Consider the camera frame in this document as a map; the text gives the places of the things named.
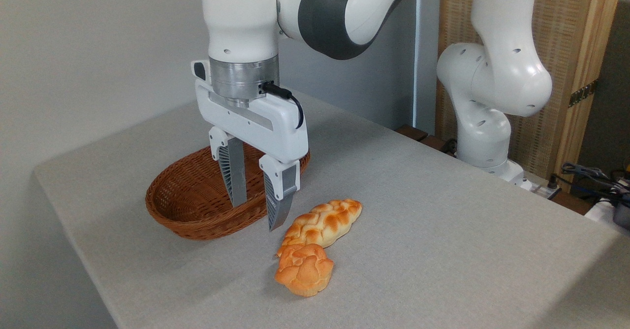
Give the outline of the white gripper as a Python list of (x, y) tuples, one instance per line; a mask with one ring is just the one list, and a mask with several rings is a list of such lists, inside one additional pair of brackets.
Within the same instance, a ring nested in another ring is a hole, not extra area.
[(212, 158), (234, 207), (247, 201), (243, 142), (265, 153), (264, 172), (269, 231), (281, 226), (300, 189), (300, 162), (308, 151), (306, 125), (296, 105), (265, 93), (265, 83), (279, 82), (279, 62), (191, 62), (196, 100), (209, 131)]

